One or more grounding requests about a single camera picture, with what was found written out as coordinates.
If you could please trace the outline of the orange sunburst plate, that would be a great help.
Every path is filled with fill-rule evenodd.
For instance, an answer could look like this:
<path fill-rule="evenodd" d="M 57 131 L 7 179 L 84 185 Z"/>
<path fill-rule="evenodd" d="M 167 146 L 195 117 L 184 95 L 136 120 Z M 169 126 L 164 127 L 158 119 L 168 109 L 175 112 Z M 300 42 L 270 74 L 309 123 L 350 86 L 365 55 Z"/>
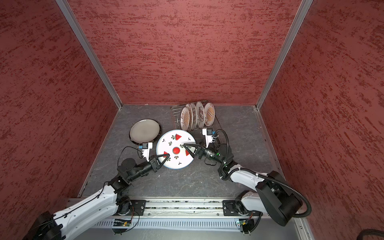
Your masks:
<path fill-rule="evenodd" d="M 181 111 L 180 125 L 183 131 L 187 131 L 190 124 L 190 112 L 187 107 L 184 107 Z"/>
<path fill-rule="evenodd" d="M 211 102 L 208 102 L 204 107 L 204 111 L 205 111 L 205 126 L 210 127 L 213 125 L 215 121 L 215 114 L 216 114 L 215 107 Z"/>
<path fill-rule="evenodd" d="M 193 111 L 192 107 L 190 104 L 186 104 L 186 107 L 189 111 L 189 125 L 188 125 L 188 131 L 192 130 L 193 122 L 194 122 L 194 116 L 193 116 Z"/>

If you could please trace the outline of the right connector board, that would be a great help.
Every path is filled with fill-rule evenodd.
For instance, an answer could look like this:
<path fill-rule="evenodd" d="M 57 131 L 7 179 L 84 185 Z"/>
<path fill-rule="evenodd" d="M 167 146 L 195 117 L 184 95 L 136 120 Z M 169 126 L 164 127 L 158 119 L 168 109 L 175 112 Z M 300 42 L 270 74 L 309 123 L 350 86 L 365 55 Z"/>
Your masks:
<path fill-rule="evenodd" d="M 244 234 L 248 234 L 248 233 L 252 232 L 254 229 L 254 226 L 255 226 L 254 219 L 239 220 L 238 221 L 239 230 L 240 230 L 240 232 L 242 232 Z"/>

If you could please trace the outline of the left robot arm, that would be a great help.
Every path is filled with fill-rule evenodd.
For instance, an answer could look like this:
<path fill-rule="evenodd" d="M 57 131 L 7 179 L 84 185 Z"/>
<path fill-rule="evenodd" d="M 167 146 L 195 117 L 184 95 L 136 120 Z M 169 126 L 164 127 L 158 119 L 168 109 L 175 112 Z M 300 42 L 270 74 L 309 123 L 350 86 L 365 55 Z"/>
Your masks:
<path fill-rule="evenodd" d="M 152 156 L 137 164 L 132 158 L 122 161 L 118 174 L 104 183 L 101 190 L 90 197 L 54 214 L 42 213 L 23 237 L 24 240 L 73 240 L 99 221 L 118 210 L 131 206 L 128 189 L 138 178 L 157 172 L 170 158 L 170 154 Z"/>

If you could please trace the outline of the corner aluminium profile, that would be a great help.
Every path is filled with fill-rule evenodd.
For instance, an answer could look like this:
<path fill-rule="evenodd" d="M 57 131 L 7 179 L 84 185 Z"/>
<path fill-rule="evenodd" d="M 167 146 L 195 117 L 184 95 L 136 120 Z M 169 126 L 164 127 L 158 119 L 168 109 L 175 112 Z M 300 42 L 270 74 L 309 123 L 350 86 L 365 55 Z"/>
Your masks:
<path fill-rule="evenodd" d="M 274 66 L 270 72 L 270 75 L 266 81 L 266 84 L 261 92 L 261 95 L 256 103 L 256 110 L 260 111 L 262 108 L 262 105 L 268 95 L 269 90 L 271 89 L 278 73 L 281 68 L 281 66 L 284 63 L 284 60 L 297 36 L 297 33 L 300 30 L 301 25 L 303 24 L 303 21 L 313 3 L 313 0 L 302 0 L 301 4 L 299 5 L 298 11 L 293 19 L 293 22 L 290 26 L 290 29 L 286 35 L 286 38 L 283 42 L 283 45 L 280 49 L 279 55 L 274 63 Z"/>
<path fill-rule="evenodd" d="M 114 100 L 118 110 L 120 111 L 123 107 L 123 102 L 121 101 L 118 93 L 116 92 L 110 78 L 108 77 L 106 71 L 104 70 L 99 58 L 97 57 L 95 51 L 93 50 L 89 40 L 87 39 L 84 31 L 82 30 L 78 20 L 75 17 L 68 1 L 65 0 L 56 0 L 57 5 L 59 6 L 61 12 L 69 23 L 71 29 L 73 30 L 75 36 L 83 47 L 86 55 L 90 59 L 92 65 L 94 66 L 96 72 L 101 78 L 104 86 L 106 87 L 108 93 Z"/>

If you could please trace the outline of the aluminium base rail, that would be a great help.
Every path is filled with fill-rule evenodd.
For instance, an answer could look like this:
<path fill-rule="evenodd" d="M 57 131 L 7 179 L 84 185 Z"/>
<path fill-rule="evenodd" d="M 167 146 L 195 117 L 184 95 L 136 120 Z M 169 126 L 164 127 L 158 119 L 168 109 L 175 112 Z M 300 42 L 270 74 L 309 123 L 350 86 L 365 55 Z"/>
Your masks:
<path fill-rule="evenodd" d="M 142 216 L 134 213 L 120 215 L 118 212 L 107 217 L 90 228 L 110 228 L 113 230 L 179 230 L 179 231 L 219 231 L 242 233 L 238 227 L 239 220 L 254 219 L 256 227 L 261 226 L 262 220 L 272 222 L 274 227 L 279 225 L 272 218 L 263 213 L 249 216 L 225 215 L 223 199 L 169 199 L 169 198 L 147 198 L 135 199 L 146 200 L 146 206 Z M 75 199 L 74 204 L 82 201 Z M 132 220 L 130 227 L 114 227 L 114 219 Z"/>

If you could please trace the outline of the left connector board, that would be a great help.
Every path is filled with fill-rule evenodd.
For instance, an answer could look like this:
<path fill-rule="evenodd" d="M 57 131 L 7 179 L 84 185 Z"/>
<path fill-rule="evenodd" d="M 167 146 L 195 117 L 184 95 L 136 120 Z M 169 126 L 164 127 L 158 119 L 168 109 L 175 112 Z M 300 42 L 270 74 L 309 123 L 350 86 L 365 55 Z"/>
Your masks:
<path fill-rule="evenodd" d="M 113 226 L 114 227 L 130 227 L 132 220 L 124 220 L 124 219 L 114 219 Z"/>

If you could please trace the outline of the right corner aluminium profile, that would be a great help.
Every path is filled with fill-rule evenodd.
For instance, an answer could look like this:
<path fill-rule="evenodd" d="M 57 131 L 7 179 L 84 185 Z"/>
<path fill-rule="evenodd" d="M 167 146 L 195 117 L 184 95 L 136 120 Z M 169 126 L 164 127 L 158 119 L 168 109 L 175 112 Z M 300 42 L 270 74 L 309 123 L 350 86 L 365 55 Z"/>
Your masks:
<path fill-rule="evenodd" d="M 266 84 L 261 92 L 261 95 L 256 103 L 256 110 L 260 111 L 262 108 L 262 105 L 268 95 L 269 90 L 271 89 L 278 73 L 281 68 L 281 66 L 284 63 L 284 60 L 297 36 L 297 33 L 300 30 L 301 25 L 303 24 L 303 21 L 313 3 L 313 0 L 302 0 L 301 4 L 299 5 L 298 11 L 293 19 L 293 22 L 290 26 L 290 29 L 286 35 L 286 38 L 283 42 L 283 45 L 280 49 L 279 55 L 274 63 L 274 66 L 270 72 L 270 75 L 266 81 Z"/>

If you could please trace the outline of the watermelon blue rim plate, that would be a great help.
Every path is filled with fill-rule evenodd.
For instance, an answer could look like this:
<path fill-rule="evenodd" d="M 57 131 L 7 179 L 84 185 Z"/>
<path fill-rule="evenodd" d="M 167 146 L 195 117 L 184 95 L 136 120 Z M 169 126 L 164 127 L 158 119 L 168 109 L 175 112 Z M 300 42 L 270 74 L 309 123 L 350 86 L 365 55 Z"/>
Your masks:
<path fill-rule="evenodd" d="M 159 138 L 156 154 L 170 154 L 169 160 L 164 164 L 166 168 L 179 170 L 194 160 L 185 150 L 185 143 L 195 144 L 196 141 L 190 133 L 183 130 L 172 130 Z"/>

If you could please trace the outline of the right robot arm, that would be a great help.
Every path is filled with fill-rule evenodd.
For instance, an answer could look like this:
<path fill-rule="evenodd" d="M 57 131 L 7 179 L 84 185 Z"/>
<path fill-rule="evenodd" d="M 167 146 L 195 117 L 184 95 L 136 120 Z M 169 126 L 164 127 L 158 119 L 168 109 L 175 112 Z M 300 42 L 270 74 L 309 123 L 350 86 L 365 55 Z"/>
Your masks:
<path fill-rule="evenodd" d="M 215 148 L 209 144 L 204 148 L 197 144 L 183 144 L 187 155 L 194 159 L 209 160 L 219 165 L 219 177 L 249 188 L 224 206 L 229 212 L 248 216 L 253 212 L 269 215 L 278 225 L 285 226 L 302 207 L 303 201 L 287 187 L 283 177 L 276 171 L 262 174 L 242 167 L 234 161 L 231 147 L 224 144 Z"/>

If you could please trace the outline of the connector board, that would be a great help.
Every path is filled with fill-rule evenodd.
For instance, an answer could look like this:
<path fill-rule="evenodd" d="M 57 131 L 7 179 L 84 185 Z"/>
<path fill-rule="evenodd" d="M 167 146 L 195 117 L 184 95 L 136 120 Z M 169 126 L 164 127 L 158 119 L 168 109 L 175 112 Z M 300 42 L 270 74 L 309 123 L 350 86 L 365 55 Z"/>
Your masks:
<path fill-rule="evenodd" d="M 114 227 L 130 227 L 132 220 L 124 220 L 124 219 L 114 219 L 113 226 Z"/>
<path fill-rule="evenodd" d="M 254 229 L 254 226 L 255 226 L 254 219 L 239 220 L 238 221 L 239 230 L 240 230 L 240 232 L 242 232 L 244 234 L 248 234 L 248 233 L 252 232 Z"/>

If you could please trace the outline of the red character plate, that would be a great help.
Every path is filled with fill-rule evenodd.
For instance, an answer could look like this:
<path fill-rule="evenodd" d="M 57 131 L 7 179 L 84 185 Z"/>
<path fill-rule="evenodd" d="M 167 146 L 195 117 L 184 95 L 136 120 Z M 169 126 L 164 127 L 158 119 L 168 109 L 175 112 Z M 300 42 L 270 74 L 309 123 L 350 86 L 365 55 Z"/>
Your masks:
<path fill-rule="evenodd" d="M 198 101 L 196 102 L 196 110 L 197 110 L 197 127 L 202 129 L 205 125 L 205 111 L 203 104 Z"/>
<path fill-rule="evenodd" d="M 191 130 L 194 131 L 197 127 L 197 119 L 198 119 L 197 108 L 196 108 L 196 105 L 194 103 L 190 103 L 190 106 L 191 106 L 191 110 L 192 110 L 192 119 L 193 119 Z"/>

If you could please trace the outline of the left corner aluminium profile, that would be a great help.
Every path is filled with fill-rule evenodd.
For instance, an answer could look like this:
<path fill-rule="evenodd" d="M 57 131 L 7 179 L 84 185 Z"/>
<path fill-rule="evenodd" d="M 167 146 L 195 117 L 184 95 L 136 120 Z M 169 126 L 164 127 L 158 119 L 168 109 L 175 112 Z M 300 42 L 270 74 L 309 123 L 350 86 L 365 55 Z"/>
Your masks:
<path fill-rule="evenodd" d="M 75 17 L 68 1 L 65 0 L 56 0 L 57 5 L 59 6 L 61 12 L 69 23 L 71 29 L 73 30 L 75 36 L 83 47 L 86 55 L 90 59 L 92 65 L 94 66 L 96 72 L 101 78 L 104 86 L 106 87 L 108 93 L 114 100 L 118 110 L 120 111 L 123 107 L 123 102 L 121 101 L 118 93 L 116 92 L 110 78 L 108 77 L 106 71 L 104 70 L 99 58 L 97 57 L 95 51 L 93 50 L 89 40 L 87 39 L 84 31 L 82 30 L 78 20 Z"/>

